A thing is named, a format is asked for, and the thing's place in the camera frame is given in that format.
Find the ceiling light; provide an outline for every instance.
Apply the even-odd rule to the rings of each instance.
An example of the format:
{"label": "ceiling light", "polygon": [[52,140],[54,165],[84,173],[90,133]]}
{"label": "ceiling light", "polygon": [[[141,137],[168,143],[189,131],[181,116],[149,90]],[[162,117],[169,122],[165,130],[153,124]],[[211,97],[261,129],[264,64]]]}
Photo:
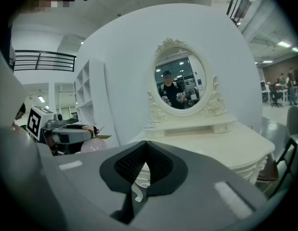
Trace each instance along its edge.
{"label": "ceiling light", "polygon": [[282,41],[280,41],[279,43],[278,43],[278,45],[280,45],[280,46],[284,46],[284,47],[290,47],[290,45],[289,44],[287,44],[287,43],[285,43],[285,42],[282,42]]}
{"label": "ceiling light", "polygon": [[42,102],[42,103],[45,103],[44,99],[42,96],[38,96],[39,100]]}
{"label": "ceiling light", "polygon": [[292,48],[292,50],[295,51],[295,52],[298,52],[298,48],[297,47]]}

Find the black cap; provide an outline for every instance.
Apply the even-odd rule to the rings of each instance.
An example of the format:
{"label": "black cap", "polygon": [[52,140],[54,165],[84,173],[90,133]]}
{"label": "black cap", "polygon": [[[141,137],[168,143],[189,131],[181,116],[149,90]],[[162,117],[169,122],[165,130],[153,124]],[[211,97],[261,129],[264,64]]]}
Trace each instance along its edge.
{"label": "black cap", "polygon": [[169,70],[164,71],[163,76],[164,75],[171,75],[172,73]]}

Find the gray floor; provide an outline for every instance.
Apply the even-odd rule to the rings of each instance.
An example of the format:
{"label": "gray floor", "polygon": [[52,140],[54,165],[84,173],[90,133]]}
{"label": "gray floor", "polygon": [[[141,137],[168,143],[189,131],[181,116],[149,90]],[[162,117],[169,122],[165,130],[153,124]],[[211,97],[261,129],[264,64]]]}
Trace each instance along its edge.
{"label": "gray floor", "polygon": [[277,161],[284,151],[286,127],[280,123],[262,117],[260,134],[275,145],[273,154]]}

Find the office chair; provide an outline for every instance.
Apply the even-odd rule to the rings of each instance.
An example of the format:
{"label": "office chair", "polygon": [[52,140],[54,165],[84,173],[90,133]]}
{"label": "office chair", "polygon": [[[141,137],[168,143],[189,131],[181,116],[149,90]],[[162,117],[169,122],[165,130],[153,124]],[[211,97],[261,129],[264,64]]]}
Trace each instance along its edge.
{"label": "office chair", "polygon": [[271,85],[270,92],[271,92],[271,97],[272,97],[272,101],[273,101],[271,103],[271,106],[272,107],[273,106],[277,106],[277,107],[282,106],[280,103],[277,102],[278,99],[280,99],[280,95],[279,95],[279,93],[277,93],[275,86]]}

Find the white curved wall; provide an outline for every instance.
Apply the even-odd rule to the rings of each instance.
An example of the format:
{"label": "white curved wall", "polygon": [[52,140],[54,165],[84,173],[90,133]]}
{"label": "white curved wall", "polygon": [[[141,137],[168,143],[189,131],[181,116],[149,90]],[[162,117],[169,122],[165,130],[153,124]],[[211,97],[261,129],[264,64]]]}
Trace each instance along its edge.
{"label": "white curved wall", "polygon": [[157,46],[167,37],[186,41],[206,56],[219,78],[227,110],[259,132],[259,77],[239,30],[226,14],[211,7],[165,4],[108,23],[84,42],[77,55],[76,72],[91,57],[105,62],[107,92],[120,144],[129,142],[149,120],[146,74]]}

